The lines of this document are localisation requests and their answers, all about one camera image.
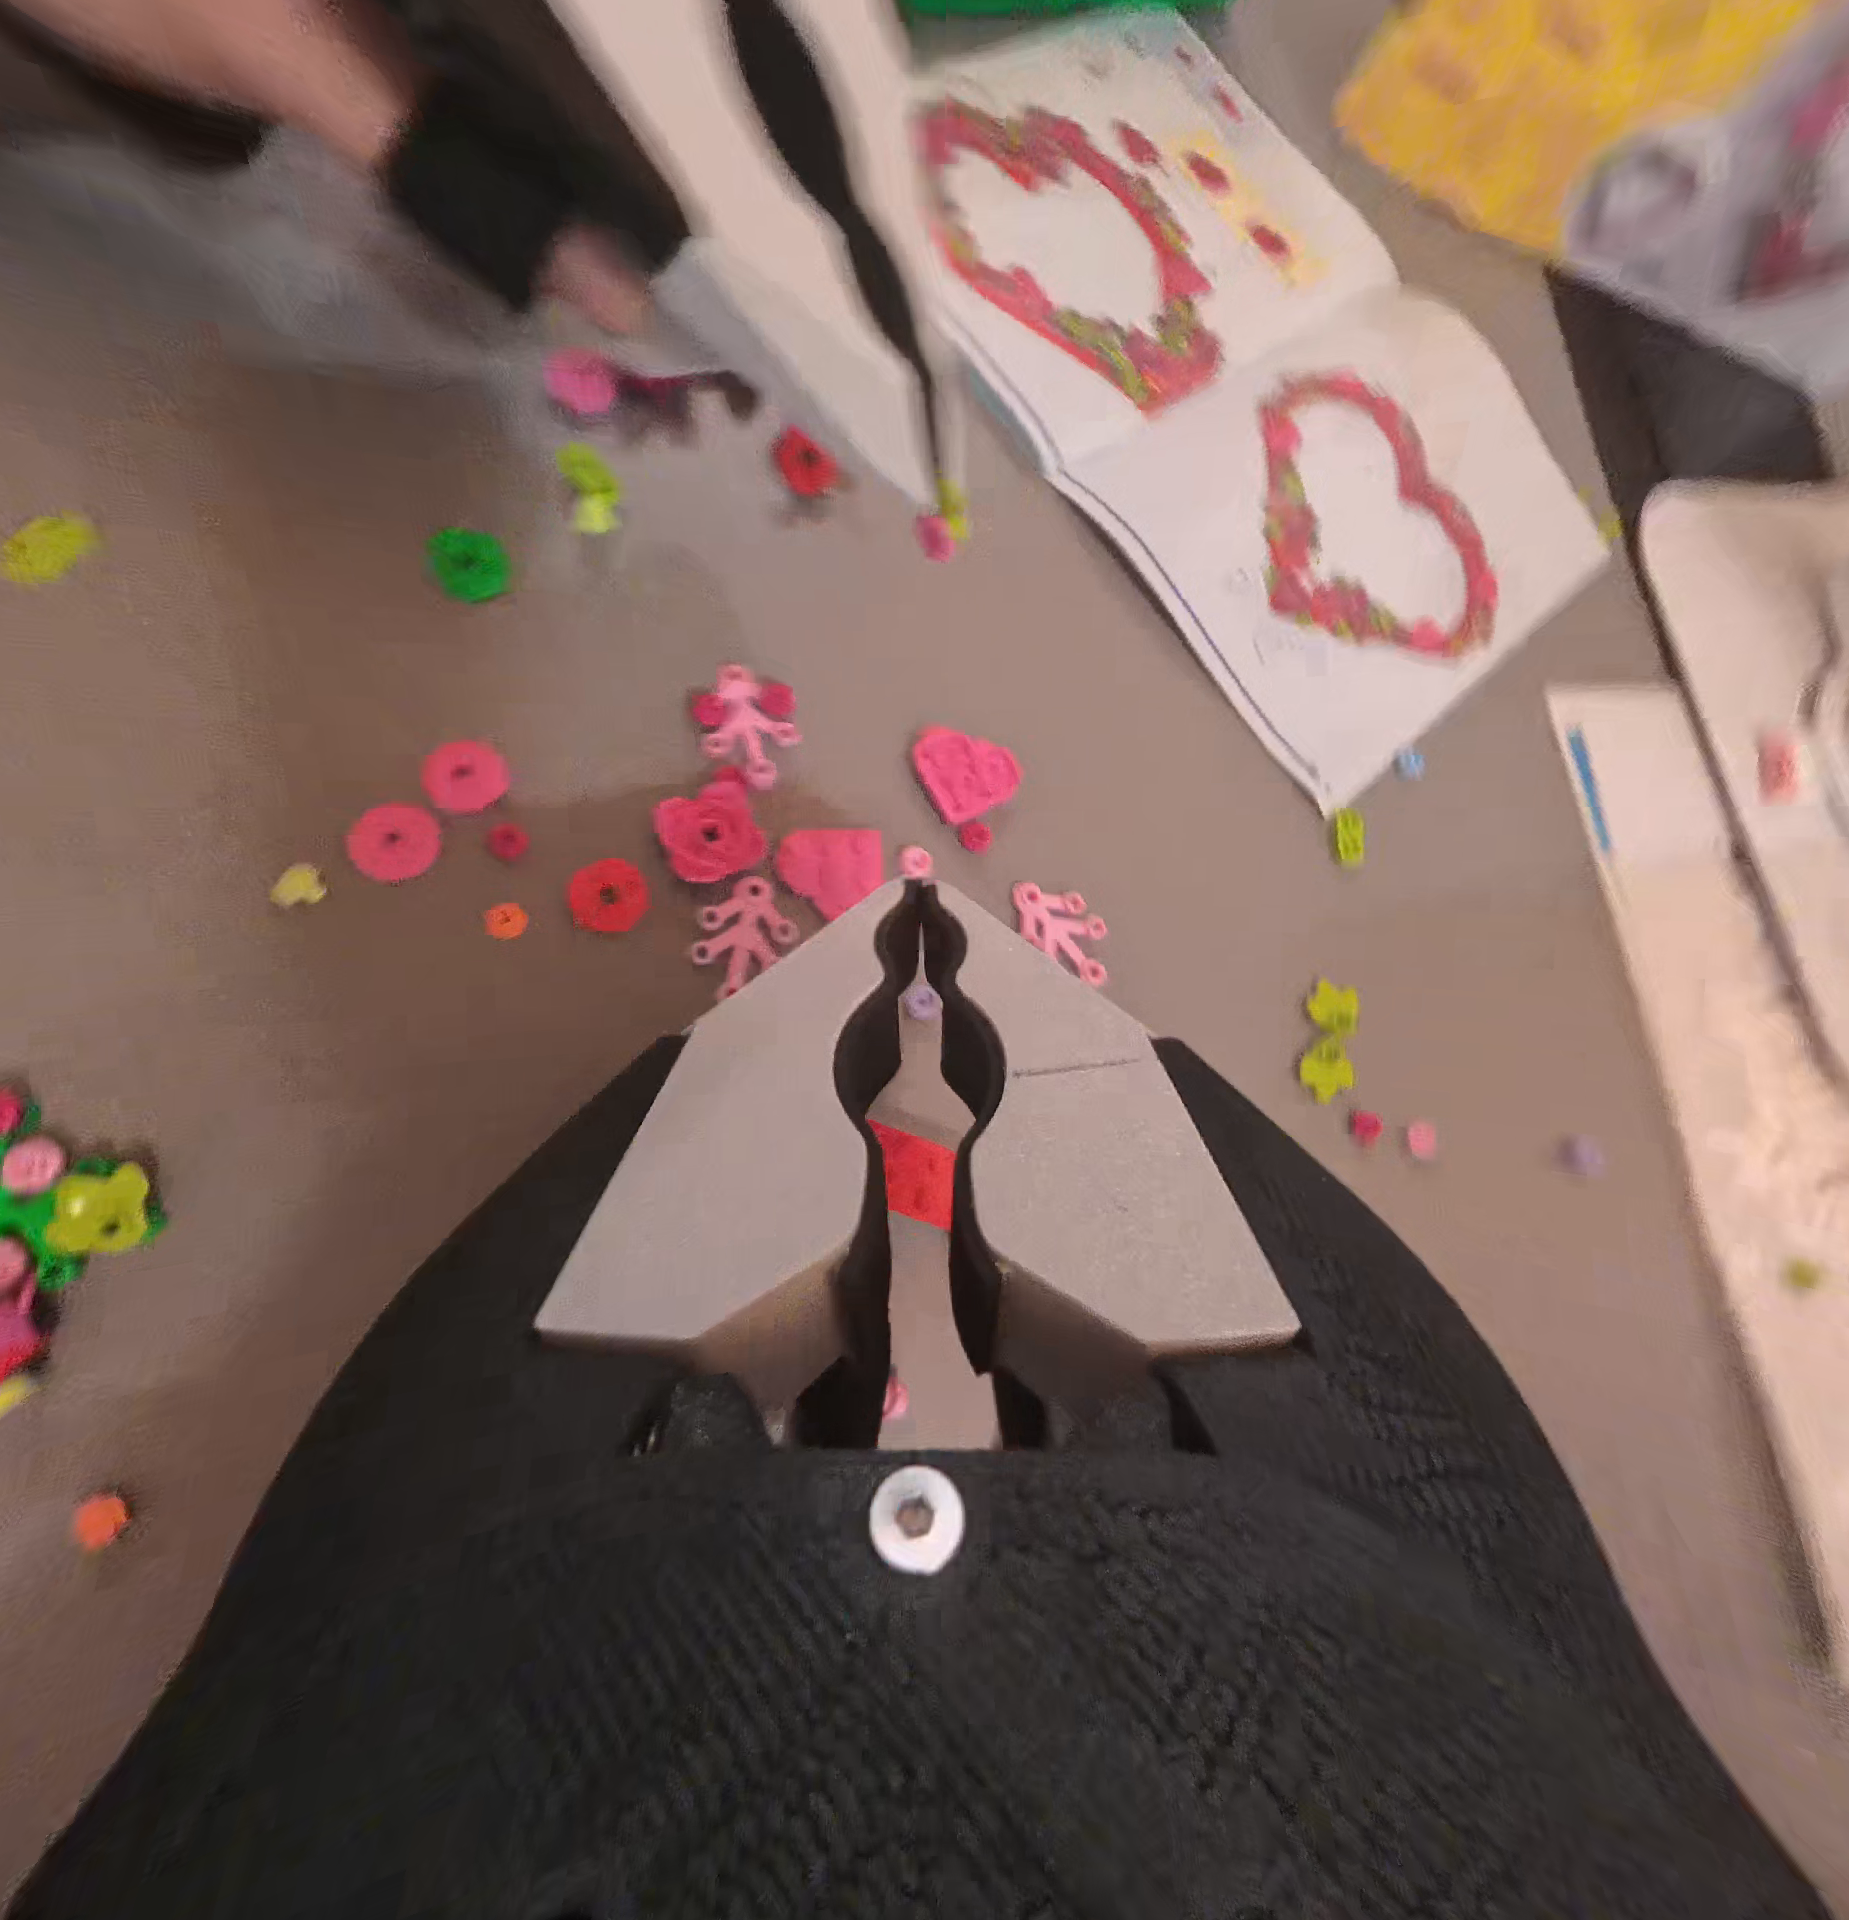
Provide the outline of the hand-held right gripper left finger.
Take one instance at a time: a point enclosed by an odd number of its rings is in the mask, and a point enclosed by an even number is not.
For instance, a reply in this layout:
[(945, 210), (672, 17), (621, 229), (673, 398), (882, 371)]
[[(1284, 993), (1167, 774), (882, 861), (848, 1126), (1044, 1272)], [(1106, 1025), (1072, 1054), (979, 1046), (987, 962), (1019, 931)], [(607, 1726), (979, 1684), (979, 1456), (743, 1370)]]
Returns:
[(924, 886), (885, 882), (703, 1014), (539, 1309), (539, 1335), (729, 1372), (800, 1444), (875, 1449), (892, 1192)]

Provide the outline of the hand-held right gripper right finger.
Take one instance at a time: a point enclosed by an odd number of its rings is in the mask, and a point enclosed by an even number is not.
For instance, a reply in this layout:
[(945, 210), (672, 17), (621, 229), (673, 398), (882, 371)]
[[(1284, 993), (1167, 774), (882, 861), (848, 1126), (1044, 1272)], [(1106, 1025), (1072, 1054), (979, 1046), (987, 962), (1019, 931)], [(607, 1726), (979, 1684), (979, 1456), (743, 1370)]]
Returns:
[(1144, 1398), (1159, 1364), (1298, 1342), (1144, 1018), (945, 882), (924, 882), (953, 1150), (948, 1300), (1007, 1449)]

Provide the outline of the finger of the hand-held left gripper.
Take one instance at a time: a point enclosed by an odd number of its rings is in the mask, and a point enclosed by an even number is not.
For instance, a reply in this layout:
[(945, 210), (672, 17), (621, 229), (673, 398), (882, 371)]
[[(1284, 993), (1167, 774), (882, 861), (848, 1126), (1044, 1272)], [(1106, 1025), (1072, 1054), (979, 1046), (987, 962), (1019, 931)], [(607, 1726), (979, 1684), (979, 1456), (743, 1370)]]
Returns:
[(963, 367), (945, 333), (945, 266), (924, 184), (909, 37), (896, 7), (790, 0), (784, 16), (833, 110), (848, 192), (903, 283), (933, 505), (939, 475), (970, 495)]
[(629, 371), (732, 371), (853, 469), (933, 509), (914, 327), (845, 178), (784, 7), (551, 7), (672, 177), (691, 233), (645, 278)]

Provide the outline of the red lego heart frame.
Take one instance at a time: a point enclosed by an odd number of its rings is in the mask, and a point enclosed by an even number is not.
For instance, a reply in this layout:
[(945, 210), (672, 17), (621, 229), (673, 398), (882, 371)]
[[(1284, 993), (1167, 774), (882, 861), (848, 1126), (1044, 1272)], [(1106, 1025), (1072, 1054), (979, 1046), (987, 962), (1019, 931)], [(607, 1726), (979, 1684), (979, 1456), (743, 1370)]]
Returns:
[(919, 1227), (948, 1235), (958, 1155), (903, 1126), (872, 1119), (872, 1139), (885, 1165), (885, 1210)]

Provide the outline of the pink branch with magenta studs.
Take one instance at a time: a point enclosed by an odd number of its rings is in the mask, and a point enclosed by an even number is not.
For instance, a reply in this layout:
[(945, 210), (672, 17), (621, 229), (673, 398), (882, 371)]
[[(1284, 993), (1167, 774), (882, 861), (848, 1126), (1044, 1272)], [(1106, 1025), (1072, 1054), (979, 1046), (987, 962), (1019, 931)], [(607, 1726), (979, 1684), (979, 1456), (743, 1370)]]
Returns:
[(802, 743), (800, 693), (743, 662), (720, 662), (690, 703), (699, 751), (753, 796), (781, 784), (781, 753)]

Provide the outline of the magenta lego rose cluster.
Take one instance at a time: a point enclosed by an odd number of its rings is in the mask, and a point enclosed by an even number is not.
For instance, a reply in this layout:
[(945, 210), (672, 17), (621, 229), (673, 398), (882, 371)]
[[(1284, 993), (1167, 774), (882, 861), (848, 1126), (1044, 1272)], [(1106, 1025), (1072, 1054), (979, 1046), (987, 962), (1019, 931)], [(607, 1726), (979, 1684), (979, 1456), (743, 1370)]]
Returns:
[(602, 424), (625, 440), (699, 440), (699, 398), (710, 397), (727, 417), (746, 424), (763, 397), (732, 371), (629, 371), (602, 349), (551, 349), (540, 385), (559, 417)]

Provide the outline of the plain pink lego branch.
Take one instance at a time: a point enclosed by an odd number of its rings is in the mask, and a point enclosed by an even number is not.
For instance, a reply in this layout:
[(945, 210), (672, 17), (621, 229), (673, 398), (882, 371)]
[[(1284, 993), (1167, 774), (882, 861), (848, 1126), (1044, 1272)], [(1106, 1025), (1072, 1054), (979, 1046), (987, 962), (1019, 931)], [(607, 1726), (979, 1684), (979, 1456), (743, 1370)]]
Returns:
[(691, 970), (715, 976), (715, 1005), (740, 999), (759, 976), (774, 970), (802, 944), (781, 909), (773, 879), (740, 879), (720, 901), (699, 909)]
[(1008, 886), (1016, 931), (1085, 989), (1106, 989), (1106, 921), (1080, 890)]

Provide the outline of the pink lego heart plate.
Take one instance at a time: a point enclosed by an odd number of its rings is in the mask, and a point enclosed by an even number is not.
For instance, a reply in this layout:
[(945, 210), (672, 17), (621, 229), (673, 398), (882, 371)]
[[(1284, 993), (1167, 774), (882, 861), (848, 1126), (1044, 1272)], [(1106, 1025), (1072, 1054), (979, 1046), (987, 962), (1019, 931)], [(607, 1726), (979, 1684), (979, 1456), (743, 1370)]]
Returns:
[(839, 925), (885, 886), (885, 837), (875, 825), (800, 825), (774, 840), (773, 870), (820, 925)]
[(1025, 768), (996, 738), (924, 728), (914, 736), (914, 780), (945, 825), (971, 825), (1019, 796)]

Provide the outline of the yellow lego box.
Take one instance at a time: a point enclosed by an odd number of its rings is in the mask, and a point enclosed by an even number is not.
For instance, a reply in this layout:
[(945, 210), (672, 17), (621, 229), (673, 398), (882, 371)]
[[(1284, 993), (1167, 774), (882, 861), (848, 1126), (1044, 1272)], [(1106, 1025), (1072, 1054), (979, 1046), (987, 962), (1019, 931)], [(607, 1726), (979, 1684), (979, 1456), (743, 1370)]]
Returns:
[(1849, 0), (1406, 7), (1335, 125), (1460, 226), (1849, 391)]

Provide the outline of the lego instruction booklet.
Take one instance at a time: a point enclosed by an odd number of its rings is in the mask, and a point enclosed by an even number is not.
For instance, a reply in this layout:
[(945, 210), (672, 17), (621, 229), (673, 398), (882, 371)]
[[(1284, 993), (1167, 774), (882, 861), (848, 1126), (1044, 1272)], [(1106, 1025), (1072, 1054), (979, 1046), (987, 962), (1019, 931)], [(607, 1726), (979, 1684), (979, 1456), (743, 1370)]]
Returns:
[(1339, 815), (1605, 567), (1488, 341), (1181, 16), (914, 74), (945, 333)]

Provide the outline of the green stem lego flower bunch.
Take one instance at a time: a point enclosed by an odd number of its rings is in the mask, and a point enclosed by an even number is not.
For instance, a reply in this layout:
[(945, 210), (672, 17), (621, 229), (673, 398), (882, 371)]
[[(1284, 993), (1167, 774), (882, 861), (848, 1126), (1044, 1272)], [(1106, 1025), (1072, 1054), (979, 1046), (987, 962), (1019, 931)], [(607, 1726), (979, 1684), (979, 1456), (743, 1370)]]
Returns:
[(142, 1164), (75, 1155), (0, 1083), (0, 1420), (47, 1372), (65, 1297), (96, 1261), (159, 1241), (168, 1214)]

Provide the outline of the person's left hand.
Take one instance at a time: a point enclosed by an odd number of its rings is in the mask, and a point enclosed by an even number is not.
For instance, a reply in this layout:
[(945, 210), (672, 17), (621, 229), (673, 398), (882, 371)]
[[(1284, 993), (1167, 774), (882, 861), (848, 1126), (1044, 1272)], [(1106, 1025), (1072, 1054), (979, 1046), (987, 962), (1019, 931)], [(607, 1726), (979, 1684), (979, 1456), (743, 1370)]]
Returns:
[[(418, 58), (380, 7), (52, 0), (0, 7), (0, 31), (128, 131), (243, 141), (291, 131), (388, 201), (387, 155), (414, 118)], [(635, 278), (629, 252), (597, 229), (556, 238), (540, 301), (621, 341), (651, 318), (645, 278)]]

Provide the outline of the white flat stand base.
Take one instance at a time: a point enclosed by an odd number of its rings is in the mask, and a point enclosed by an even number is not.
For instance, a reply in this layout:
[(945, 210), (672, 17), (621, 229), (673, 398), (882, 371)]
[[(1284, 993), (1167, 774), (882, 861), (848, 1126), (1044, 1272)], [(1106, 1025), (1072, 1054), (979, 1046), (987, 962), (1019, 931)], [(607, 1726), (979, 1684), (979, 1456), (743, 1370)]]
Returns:
[(1849, 484), (1666, 484), (1637, 561), (1781, 984), (1849, 1094)]

